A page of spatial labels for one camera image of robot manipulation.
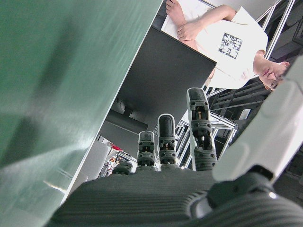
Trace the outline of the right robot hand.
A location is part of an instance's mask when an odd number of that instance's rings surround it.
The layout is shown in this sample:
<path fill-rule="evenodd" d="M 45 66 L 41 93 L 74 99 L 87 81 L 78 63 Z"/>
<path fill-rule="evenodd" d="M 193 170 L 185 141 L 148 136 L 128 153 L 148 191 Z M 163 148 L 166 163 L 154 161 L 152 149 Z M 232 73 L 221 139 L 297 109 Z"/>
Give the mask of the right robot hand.
<path fill-rule="evenodd" d="M 83 183 L 47 222 L 49 227 L 300 227 L 303 210 L 277 195 L 273 182 L 303 140 L 303 94 L 286 83 L 216 159 L 202 89 L 187 91 L 194 170 L 174 164 L 159 141 L 161 169 L 152 164 Z"/>

